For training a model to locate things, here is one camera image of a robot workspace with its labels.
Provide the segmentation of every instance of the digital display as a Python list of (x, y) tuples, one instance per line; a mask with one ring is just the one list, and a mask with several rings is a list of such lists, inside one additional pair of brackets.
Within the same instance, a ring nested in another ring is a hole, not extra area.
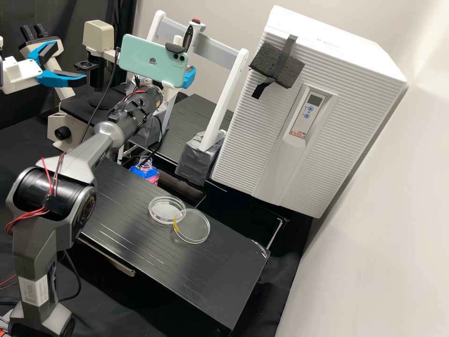
[(310, 95), (309, 100), (307, 101), (307, 103), (319, 106), (321, 104), (322, 100), (323, 99), (321, 97)]

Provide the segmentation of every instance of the sticker label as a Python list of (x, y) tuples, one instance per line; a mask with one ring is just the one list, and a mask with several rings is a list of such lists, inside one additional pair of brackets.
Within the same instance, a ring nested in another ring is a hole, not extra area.
[(47, 275), (42, 276), (38, 281), (31, 281), (20, 276), (18, 279), (22, 301), (36, 307), (48, 301)]
[(312, 90), (309, 91), (307, 98), (299, 110), (298, 116), (290, 130), (290, 134), (292, 136), (305, 139), (325, 99), (325, 95), (319, 94)]

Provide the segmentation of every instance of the control panel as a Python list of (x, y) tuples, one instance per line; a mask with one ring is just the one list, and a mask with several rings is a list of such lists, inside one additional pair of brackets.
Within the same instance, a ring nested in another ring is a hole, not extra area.
[(325, 100), (325, 95), (313, 90), (309, 91), (303, 106), (299, 110), (296, 121), (290, 130), (290, 134), (305, 139)]

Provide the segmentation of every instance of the white box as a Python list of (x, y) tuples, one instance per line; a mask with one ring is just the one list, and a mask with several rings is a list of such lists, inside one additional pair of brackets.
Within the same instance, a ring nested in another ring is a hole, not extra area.
[(376, 43), (279, 6), (259, 47), (282, 49), (290, 34), (304, 69), (292, 88), (273, 83), (259, 100), (251, 95), (265, 76), (248, 73), (211, 178), (319, 218), (407, 82)]
[(98, 52), (114, 49), (114, 27), (101, 20), (86, 21), (83, 46)]

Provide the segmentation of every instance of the white wall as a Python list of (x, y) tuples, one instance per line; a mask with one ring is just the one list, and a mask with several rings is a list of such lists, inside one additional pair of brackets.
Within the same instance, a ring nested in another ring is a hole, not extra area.
[[(422, 30), (432, 4), (438, 0), (139, 0), (134, 34), (146, 38), (154, 13), (164, 10), (172, 19), (187, 24), (198, 17), (207, 25), (205, 33), (234, 48), (247, 48), (250, 59), (273, 5), (280, 5), (350, 31), (379, 43), (397, 61), (407, 77), (417, 73), (420, 65), (409, 62), (416, 32)], [(188, 94), (197, 93), (217, 102), (229, 74), (227, 69), (194, 55), (197, 67), (194, 84)], [(230, 109), (234, 109), (243, 87), (246, 72), (235, 88)]]
[(422, 71), (303, 255), (276, 337), (449, 335), (448, 9), (427, 17), (432, 49), (408, 55)]

